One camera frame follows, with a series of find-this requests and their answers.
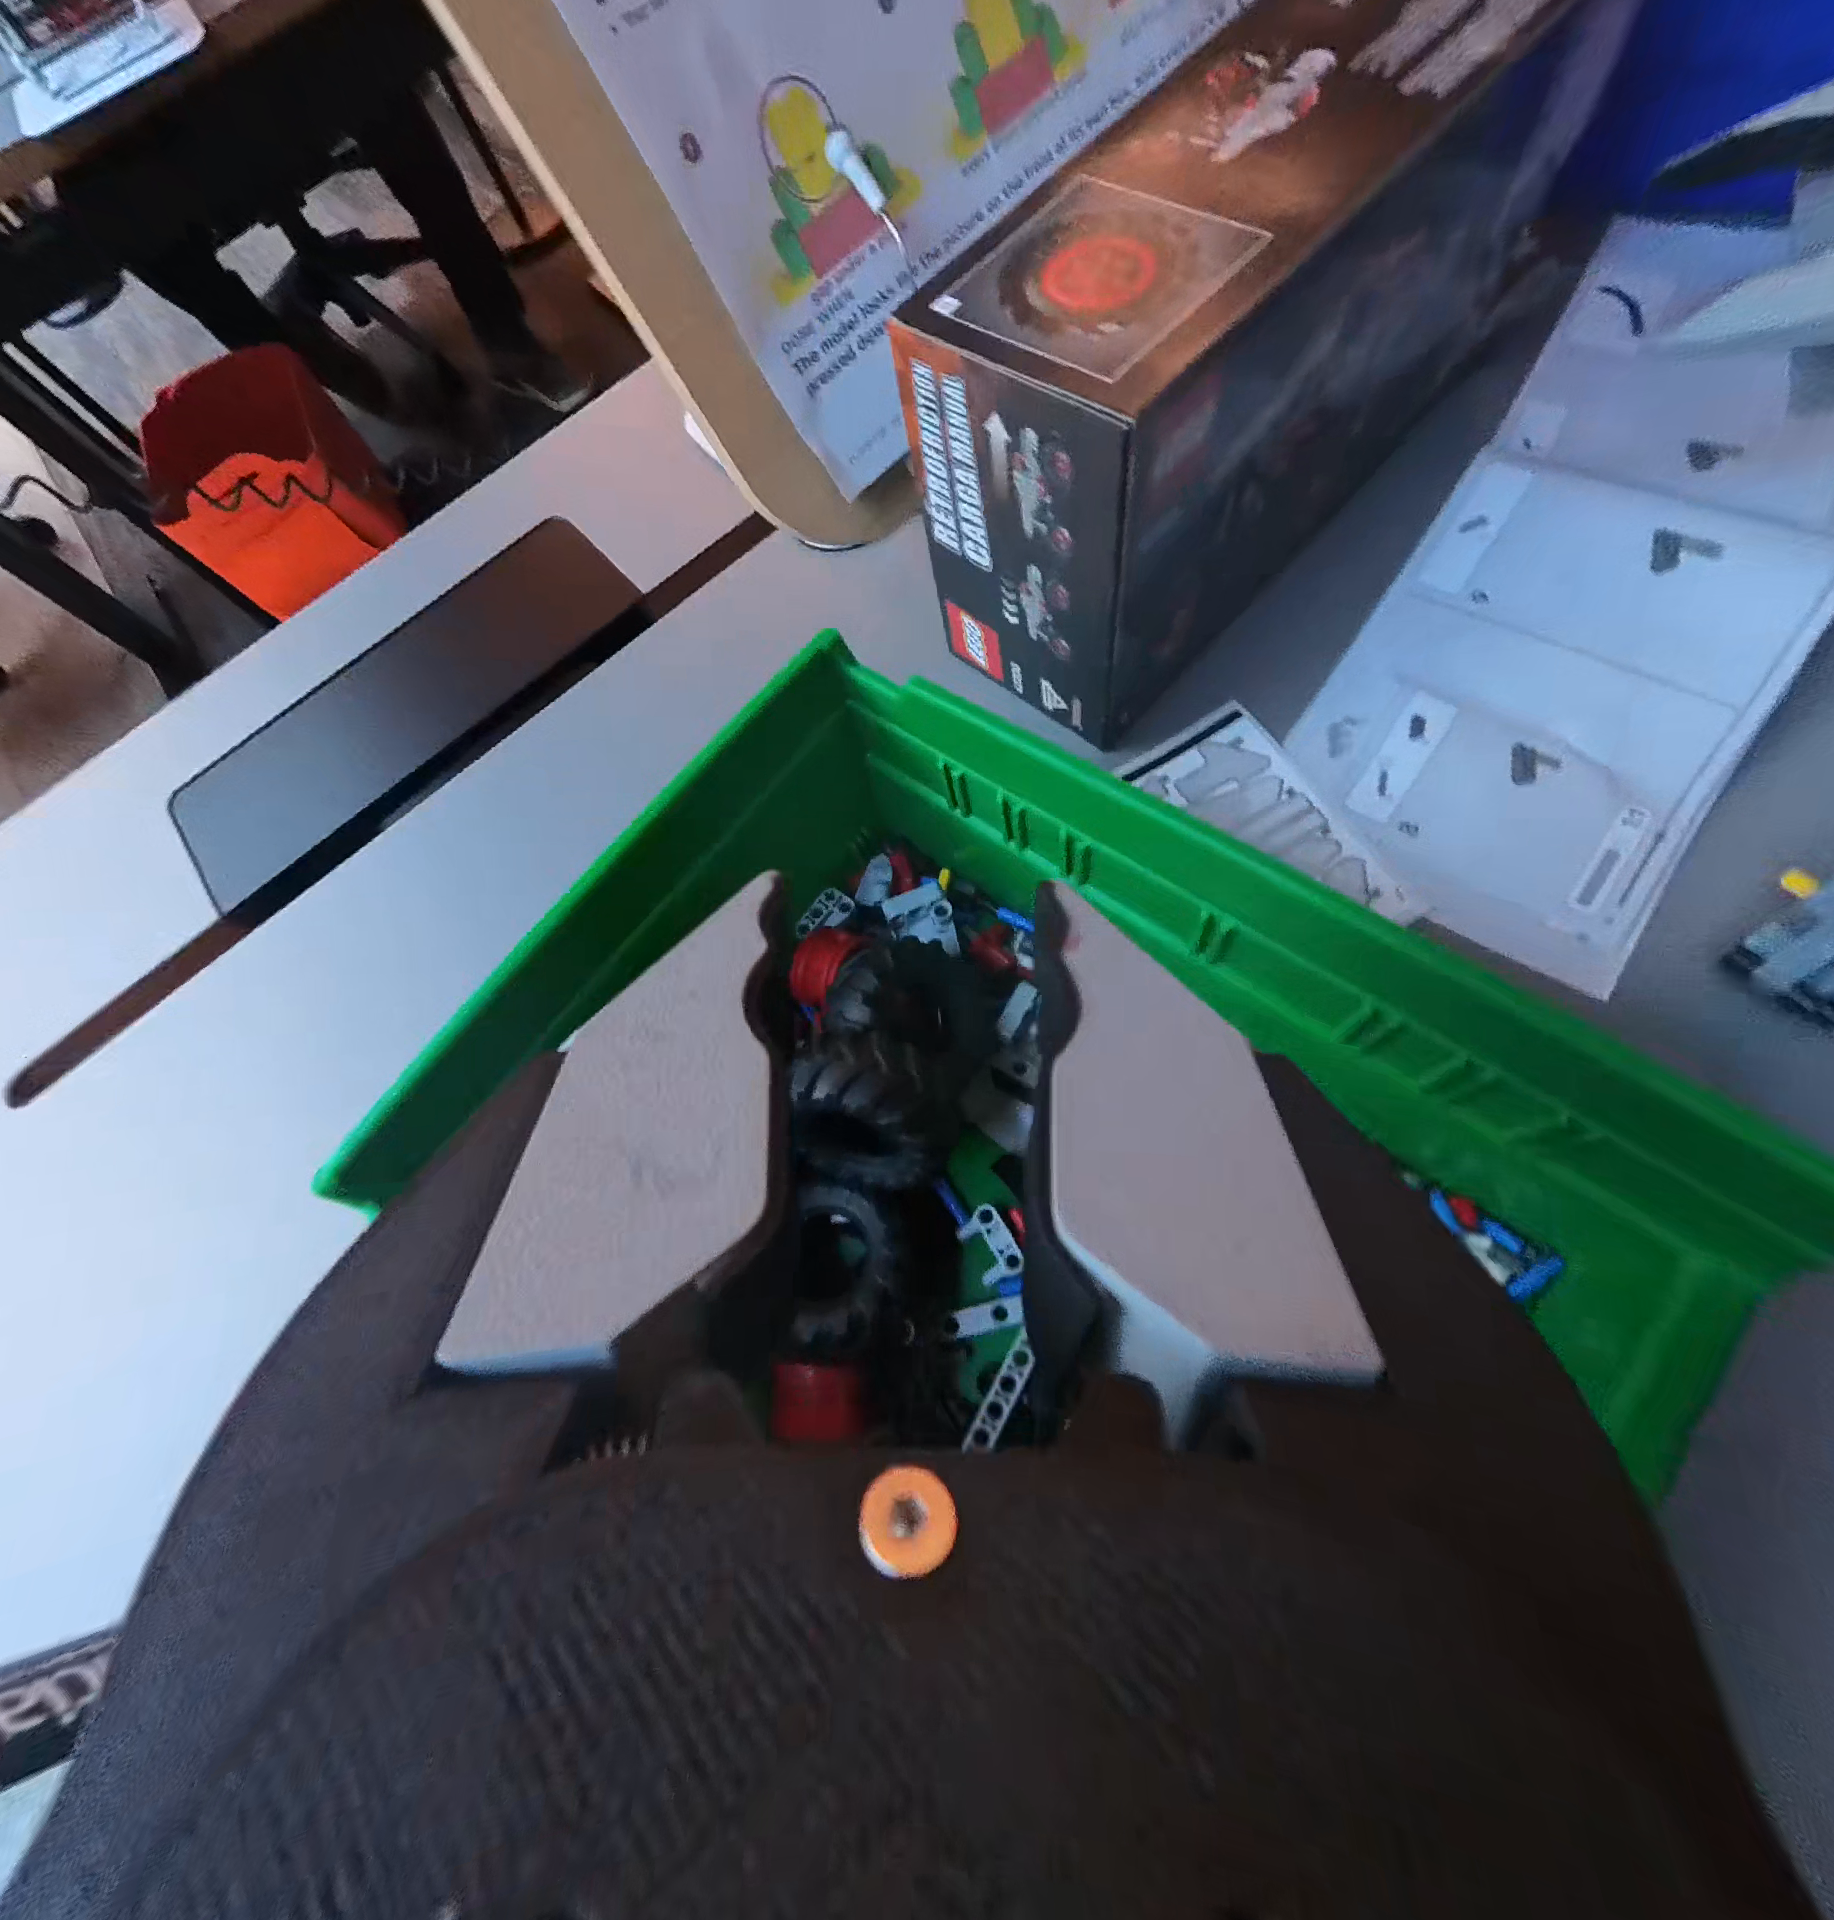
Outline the green parts bin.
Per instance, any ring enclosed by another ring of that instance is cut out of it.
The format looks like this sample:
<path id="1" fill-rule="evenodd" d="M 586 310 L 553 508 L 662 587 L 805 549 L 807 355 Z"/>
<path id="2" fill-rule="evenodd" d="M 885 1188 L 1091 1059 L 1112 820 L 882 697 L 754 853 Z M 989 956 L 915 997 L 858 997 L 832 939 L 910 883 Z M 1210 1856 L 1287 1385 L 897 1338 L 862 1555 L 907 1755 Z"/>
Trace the green parts bin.
<path id="1" fill-rule="evenodd" d="M 545 1045 L 743 880 L 901 841 L 1028 911 L 1083 893 L 1405 1167 L 1554 1248 L 1530 1318 L 1661 1497 L 1746 1321 L 1834 1267 L 1834 1158 L 1180 807 L 817 634 L 488 973 L 312 1177 L 376 1216 Z"/>

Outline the grey lego assembly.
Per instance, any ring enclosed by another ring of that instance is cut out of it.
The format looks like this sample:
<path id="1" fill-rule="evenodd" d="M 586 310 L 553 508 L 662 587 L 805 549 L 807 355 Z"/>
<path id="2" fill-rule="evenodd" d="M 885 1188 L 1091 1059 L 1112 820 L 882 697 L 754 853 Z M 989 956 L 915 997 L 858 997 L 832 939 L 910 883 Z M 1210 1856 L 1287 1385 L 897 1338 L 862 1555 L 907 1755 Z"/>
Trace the grey lego assembly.
<path id="1" fill-rule="evenodd" d="M 1790 865 L 1776 887 L 1782 911 L 1749 927 L 1723 951 L 1720 967 L 1756 997 L 1834 1026 L 1834 873 Z"/>

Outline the blue cloth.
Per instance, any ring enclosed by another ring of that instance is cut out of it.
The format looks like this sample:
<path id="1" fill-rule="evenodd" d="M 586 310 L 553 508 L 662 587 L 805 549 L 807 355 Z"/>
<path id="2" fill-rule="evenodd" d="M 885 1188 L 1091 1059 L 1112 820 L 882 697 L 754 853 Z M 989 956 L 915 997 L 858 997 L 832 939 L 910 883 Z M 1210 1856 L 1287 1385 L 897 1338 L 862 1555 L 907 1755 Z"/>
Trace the blue cloth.
<path id="1" fill-rule="evenodd" d="M 1549 211 L 1632 213 L 1679 155 L 1834 82 L 1834 3 L 1649 3 Z"/>

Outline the pile of lego pieces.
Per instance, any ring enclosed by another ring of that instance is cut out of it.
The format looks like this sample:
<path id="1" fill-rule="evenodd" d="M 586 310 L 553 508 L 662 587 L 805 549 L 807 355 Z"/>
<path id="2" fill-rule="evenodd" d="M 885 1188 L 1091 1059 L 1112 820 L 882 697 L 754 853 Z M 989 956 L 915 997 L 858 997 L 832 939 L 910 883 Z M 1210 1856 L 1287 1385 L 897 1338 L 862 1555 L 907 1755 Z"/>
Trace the pile of lego pieces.
<path id="1" fill-rule="evenodd" d="M 817 1031 L 839 964 L 863 948 L 895 939 L 939 946 L 1011 987 L 1001 1048 L 962 1096 L 962 1131 L 945 1170 L 928 1188 L 897 1190 L 910 1209 L 909 1305 L 856 1356 L 807 1361 L 783 1345 L 782 1381 L 846 1381 L 820 1388 L 780 1383 L 772 1400 L 775 1425 L 789 1436 L 846 1431 L 836 1413 L 795 1413 L 792 1400 L 852 1398 L 871 1408 L 882 1433 L 913 1442 L 967 1452 L 1045 1445 L 1074 1414 L 1081 1387 L 1104 1376 L 1074 1367 L 1043 1383 L 1030 1340 L 1038 1318 L 1026 1283 L 1051 1273 L 1030 1251 L 1030 1228 L 1043 1221 L 1028 1180 L 1042 1077 L 1038 887 L 1028 911 L 1016 911 L 947 871 L 904 865 L 904 848 L 894 846 L 856 874 L 855 889 L 823 891 L 797 921 L 780 975 L 795 1026 L 789 1067 Z M 1525 1313 L 1525 1283 L 1539 1278 L 1523 1261 L 1528 1248 L 1502 1238 L 1485 1213 L 1459 1213 L 1442 1190 L 1358 1131 L 1294 1063 L 1254 1048 L 1383 1353 L 1383 1377 L 1367 1388 L 1241 1381 L 1219 1393 L 1188 1442 L 1233 1420 L 1235 1404 L 1254 1391 L 1347 1404 L 1409 1395 L 1448 1405 L 1453 1425 L 1473 1422 L 1480 1438 L 1517 1420 L 1540 1429 L 1542 1400 L 1561 1405 L 1569 1387 Z M 813 1174 L 797 1159 L 789 1103 L 783 1114 L 799 1185 Z"/>

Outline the orange bin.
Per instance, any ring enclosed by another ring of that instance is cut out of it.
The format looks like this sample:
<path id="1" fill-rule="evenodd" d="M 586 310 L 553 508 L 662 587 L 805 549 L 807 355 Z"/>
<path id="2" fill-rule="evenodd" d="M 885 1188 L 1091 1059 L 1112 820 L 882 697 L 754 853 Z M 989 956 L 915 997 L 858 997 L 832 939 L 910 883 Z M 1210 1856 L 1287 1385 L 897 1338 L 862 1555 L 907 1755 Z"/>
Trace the orange bin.
<path id="1" fill-rule="evenodd" d="M 371 445 L 284 345 L 225 353 L 164 386 L 139 445 L 157 530 L 274 620 L 407 533 Z"/>

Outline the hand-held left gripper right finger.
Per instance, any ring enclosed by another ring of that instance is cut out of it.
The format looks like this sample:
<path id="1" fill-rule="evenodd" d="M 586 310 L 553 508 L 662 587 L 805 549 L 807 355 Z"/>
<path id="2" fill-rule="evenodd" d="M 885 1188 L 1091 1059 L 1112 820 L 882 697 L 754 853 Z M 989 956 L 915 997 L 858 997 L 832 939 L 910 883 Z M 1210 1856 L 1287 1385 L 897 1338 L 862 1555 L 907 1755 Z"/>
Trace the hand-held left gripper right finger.
<path id="1" fill-rule="evenodd" d="M 1173 1446 L 1241 1381 L 1379 1383 L 1383 1353 L 1241 1028 L 1056 880 L 1036 891 L 1036 986 L 1042 1381 L 1140 1381 Z"/>

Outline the lego sticker sheet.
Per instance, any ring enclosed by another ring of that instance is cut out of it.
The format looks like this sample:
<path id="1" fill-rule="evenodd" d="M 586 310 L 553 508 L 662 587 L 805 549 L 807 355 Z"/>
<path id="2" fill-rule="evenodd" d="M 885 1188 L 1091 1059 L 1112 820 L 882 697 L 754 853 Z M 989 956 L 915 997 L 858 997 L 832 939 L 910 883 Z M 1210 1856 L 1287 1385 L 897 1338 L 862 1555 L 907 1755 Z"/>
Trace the lego sticker sheet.
<path id="1" fill-rule="evenodd" d="M 1121 763 L 1117 776 L 1393 926 L 1427 912 L 1367 837 L 1313 800 L 1284 745 L 1235 700 Z"/>

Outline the white instruction booklet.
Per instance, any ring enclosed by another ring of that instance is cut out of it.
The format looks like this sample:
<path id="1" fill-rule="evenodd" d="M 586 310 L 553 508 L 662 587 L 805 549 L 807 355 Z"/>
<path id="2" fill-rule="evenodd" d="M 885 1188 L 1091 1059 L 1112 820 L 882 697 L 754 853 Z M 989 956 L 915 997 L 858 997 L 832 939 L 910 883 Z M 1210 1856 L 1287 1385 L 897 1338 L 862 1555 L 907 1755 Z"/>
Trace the white instruction booklet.
<path id="1" fill-rule="evenodd" d="M 1790 227 L 1621 219 L 1287 753 L 1424 915 L 1606 999 L 1834 621 L 1834 373 L 1690 352 Z"/>

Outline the printed magazine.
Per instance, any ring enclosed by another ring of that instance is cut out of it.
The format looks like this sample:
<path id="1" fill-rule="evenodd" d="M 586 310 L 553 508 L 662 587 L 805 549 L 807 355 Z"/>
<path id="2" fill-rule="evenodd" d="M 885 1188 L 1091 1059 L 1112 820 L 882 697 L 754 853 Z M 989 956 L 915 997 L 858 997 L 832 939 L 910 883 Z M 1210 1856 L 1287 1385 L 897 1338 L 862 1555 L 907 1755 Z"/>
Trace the printed magazine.
<path id="1" fill-rule="evenodd" d="M 110 1684 L 119 1626 L 0 1665 L 0 1793 L 69 1761 Z"/>

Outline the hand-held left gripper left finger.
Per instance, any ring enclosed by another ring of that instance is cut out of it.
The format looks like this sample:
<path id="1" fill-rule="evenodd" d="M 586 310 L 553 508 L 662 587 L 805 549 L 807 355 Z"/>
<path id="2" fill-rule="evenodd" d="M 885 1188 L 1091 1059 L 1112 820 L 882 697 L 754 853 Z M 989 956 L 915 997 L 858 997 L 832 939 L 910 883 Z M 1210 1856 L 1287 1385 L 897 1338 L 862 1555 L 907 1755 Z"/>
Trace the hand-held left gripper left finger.
<path id="1" fill-rule="evenodd" d="M 567 1041 L 435 1361 L 642 1374 L 786 1223 L 782 874 L 736 893 Z"/>

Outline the white instruction poster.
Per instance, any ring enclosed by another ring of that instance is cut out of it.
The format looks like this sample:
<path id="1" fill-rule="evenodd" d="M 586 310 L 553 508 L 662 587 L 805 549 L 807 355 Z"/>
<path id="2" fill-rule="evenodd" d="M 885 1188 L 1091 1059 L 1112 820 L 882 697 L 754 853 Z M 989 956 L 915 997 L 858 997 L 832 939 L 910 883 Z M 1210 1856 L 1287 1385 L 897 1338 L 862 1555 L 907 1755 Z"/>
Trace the white instruction poster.
<path id="1" fill-rule="evenodd" d="M 885 343 L 916 287 L 1241 3 L 558 4 L 736 332 L 855 499 L 904 457 Z M 889 189 L 824 161 L 848 127 Z"/>

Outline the dark wooden table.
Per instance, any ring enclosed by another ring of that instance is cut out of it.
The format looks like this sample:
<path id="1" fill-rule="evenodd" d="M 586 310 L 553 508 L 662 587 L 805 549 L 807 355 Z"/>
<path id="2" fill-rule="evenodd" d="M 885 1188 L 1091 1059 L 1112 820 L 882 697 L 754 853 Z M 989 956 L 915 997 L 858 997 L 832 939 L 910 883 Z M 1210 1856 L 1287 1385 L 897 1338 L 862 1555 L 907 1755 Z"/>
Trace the dark wooden table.
<path id="1" fill-rule="evenodd" d="M 307 229 L 299 202 L 343 156 L 382 180 L 444 277 L 491 386 L 553 416 L 591 384 L 538 337 L 515 270 L 425 100 L 450 63 L 425 4 L 315 4 L 241 58 L 54 172 L 58 202 L 0 229 L 0 352 L 94 285 L 135 279 L 220 350 L 280 345 L 333 397 L 390 421 L 383 375 L 296 294 L 260 295 L 222 247 Z"/>

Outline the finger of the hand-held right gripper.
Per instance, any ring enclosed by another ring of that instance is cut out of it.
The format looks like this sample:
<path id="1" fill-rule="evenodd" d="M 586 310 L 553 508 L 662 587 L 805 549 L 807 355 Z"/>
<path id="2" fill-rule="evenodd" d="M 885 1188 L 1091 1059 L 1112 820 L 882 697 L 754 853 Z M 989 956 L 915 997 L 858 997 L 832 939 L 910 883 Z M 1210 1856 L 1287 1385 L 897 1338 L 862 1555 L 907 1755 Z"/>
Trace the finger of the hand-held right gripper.
<path id="1" fill-rule="evenodd" d="M 1652 184 L 1690 190 L 1782 172 L 1795 175 L 1788 260 L 1727 285 L 1656 332 L 1658 352 L 1834 347 L 1834 79 L 1684 151 Z"/>

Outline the clear acrylic holder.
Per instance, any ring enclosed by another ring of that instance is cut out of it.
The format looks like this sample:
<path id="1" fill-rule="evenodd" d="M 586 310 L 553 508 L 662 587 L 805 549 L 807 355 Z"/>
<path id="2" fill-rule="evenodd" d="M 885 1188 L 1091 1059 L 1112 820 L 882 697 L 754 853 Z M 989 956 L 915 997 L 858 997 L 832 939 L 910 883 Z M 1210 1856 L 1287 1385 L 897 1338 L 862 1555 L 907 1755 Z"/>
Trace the clear acrylic holder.
<path id="1" fill-rule="evenodd" d="M 0 55 L 16 85 L 69 105 L 164 70 L 203 37 L 185 3 L 0 3 Z"/>

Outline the dark lego set box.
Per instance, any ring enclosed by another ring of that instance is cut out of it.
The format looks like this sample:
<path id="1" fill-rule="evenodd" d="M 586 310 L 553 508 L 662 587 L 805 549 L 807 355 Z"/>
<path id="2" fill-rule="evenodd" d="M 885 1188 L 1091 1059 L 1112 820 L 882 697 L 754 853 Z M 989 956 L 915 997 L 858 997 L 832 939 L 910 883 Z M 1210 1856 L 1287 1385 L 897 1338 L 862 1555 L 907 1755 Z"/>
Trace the dark lego set box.
<path id="1" fill-rule="evenodd" d="M 889 321 L 941 632 L 1105 750 L 1489 332 L 1637 4 L 1250 4 Z"/>

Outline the wooden board stand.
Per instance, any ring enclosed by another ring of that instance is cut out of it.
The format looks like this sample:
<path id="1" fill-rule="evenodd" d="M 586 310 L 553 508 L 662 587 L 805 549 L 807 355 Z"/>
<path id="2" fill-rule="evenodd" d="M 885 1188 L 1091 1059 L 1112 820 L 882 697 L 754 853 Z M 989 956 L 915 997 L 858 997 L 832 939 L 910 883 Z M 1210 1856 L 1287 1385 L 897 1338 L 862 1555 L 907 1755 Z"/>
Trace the wooden board stand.
<path id="1" fill-rule="evenodd" d="M 907 469 L 841 497 L 736 332 L 556 4 L 429 3 L 426 11 L 748 506 L 823 550 L 901 528 L 916 510 Z"/>

